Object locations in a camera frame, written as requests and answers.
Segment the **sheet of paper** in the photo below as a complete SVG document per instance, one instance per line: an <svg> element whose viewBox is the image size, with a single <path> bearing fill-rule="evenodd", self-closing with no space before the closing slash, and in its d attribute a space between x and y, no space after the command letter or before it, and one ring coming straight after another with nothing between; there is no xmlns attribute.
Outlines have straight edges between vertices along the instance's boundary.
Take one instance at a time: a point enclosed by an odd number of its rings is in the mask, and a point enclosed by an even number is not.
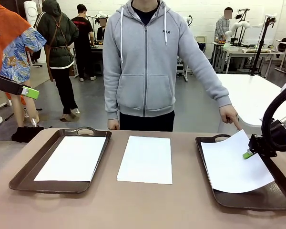
<svg viewBox="0 0 286 229"><path fill-rule="evenodd" d="M130 136L117 180L173 184L171 140Z"/></svg>
<svg viewBox="0 0 286 229"><path fill-rule="evenodd" d="M105 137L64 137L34 181L91 181L105 140Z"/></svg>
<svg viewBox="0 0 286 229"><path fill-rule="evenodd" d="M212 188L229 193L244 193L274 181L258 154L245 160L249 138L242 130L222 142L202 143Z"/></svg>

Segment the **hoodie drawstring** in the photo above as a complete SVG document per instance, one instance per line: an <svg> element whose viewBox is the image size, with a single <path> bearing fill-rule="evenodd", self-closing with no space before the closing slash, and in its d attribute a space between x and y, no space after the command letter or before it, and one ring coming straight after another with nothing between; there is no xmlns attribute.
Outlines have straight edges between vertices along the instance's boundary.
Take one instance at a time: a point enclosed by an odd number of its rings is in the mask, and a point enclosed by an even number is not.
<svg viewBox="0 0 286 229"><path fill-rule="evenodd" d="M165 45L167 45L167 33L166 33L166 5L164 5L164 37L165 37Z"/></svg>
<svg viewBox="0 0 286 229"><path fill-rule="evenodd" d="M120 44L120 55L121 55L122 63L123 63L123 14L124 14L124 8L122 7L122 11L121 11L121 44Z"/></svg>
<svg viewBox="0 0 286 229"><path fill-rule="evenodd" d="M120 43L120 56L121 62L123 63L123 15L124 15L124 7L121 10L121 43ZM166 33L166 5L164 5L164 38L165 38L165 45L167 46L167 33Z"/></svg>

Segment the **person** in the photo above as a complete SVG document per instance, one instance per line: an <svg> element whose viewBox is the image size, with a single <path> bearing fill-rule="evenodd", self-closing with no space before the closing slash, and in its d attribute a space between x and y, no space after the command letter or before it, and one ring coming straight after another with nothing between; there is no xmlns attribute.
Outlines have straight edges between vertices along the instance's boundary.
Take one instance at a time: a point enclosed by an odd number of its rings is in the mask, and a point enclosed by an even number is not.
<svg viewBox="0 0 286 229"><path fill-rule="evenodd" d="M106 26L101 26L98 28L97 35L96 35L97 41L103 41L104 40L105 29L106 29Z"/></svg>
<svg viewBox="0 0 286 229"><path fill-rule="evenodd" d="M74 42L80 81L84 81L85 72L90 76L90 80L96 80L96 76L94 76L93 72L93 61L90 47L90 42L92 46L94 46L93 29L90 21L86 19L87 8L80 4L77 6L77 11L78 16L73 18L72 22L80 30L80 35Z"/></svg>
<svg viewBox="0 0 286 229"><path fill-rule="evenodd" d="M130 0L109 18L103 48L109 129L173 131L177 56L217 101L222 120L241 129L188 25L162 0Z"/></svg>
<svg viewBox="0 0 286 229"><path fill-rule="evenodd" d="M61 121L70 121L80 113L74 99L69 68L74 64L69 45L79 36L75 24L65 15L56 0L45 0L41 13L36 20L35 28L47 40L46 55L50 77L55 80L63 115Z"/></svg>
<svg viewBox="0 0 286 229"><path fill-rule="evenodd" d="M215 35L214 35L214 41L225 41L226 36L225 32L228 32L230 30L230 20L232 19L232 13L233 9L231 7L227 7L225 9L225 14L220 19L218 19L216 23L215 28Z"/></svg>
<svg viewBox="0 0 286 229"><path fill-rule="evenodd" d="M46 43L46 40L18 14L0 5L0 75L15 82L31 87L30 66L26 51L36 52ZM30 128L24 127L24 107L21 96L11 94L13 111L17 121L17 132L12 140L22 142L24 135L30 140ZM23 98L31 123L37 125L39 115L34 100Z"/></svg>

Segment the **hoodie pocket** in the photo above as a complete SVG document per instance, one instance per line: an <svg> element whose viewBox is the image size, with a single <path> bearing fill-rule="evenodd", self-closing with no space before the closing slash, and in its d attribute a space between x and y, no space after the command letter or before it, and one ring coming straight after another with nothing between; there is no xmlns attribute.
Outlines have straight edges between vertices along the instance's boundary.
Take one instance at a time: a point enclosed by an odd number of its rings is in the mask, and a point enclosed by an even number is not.
<svg viewBox="0 0 286 229"><path fill-rule="evenodd" d="M147 80L146 109L160 110L173 105L173 93L168 75L149 75Z"/></svg>
<svg viewBox="0 0 286 229"><path fill-rule="evenodd" d="M143 110L144 75L121 75L116 99L120 105Z"/></svg>

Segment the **white wall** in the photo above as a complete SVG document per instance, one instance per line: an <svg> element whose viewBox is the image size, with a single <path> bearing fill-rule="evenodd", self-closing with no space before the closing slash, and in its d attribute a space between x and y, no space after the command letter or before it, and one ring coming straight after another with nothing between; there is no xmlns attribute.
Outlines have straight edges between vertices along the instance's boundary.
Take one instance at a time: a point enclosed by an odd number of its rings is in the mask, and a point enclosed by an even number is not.
<svg viewBox="0 0 286 229"><path fill-rule="evenodd" d="M78 4L84 4L88 9L88 14L95 15L97 11L102 10L106 14L113 14L127 0L57 0L61 9L70 18L77 16ZM286 0L166 0L166 4L172 10L180 13L182 16L192 15L194 21L192 24L193 34L196 36L207 36L206 56L211 57L213 46L211 42L214 40L215 24L217 20L223 16L226 7L234 9L234 16L237 9L251 9L247 14L247 20L250 24L256 25L263 21L265 13L278 14L280 19L281 11L283 11L283 20L275 24L275 29L279 26L280 35L285 34L286 30Z"/></svg>

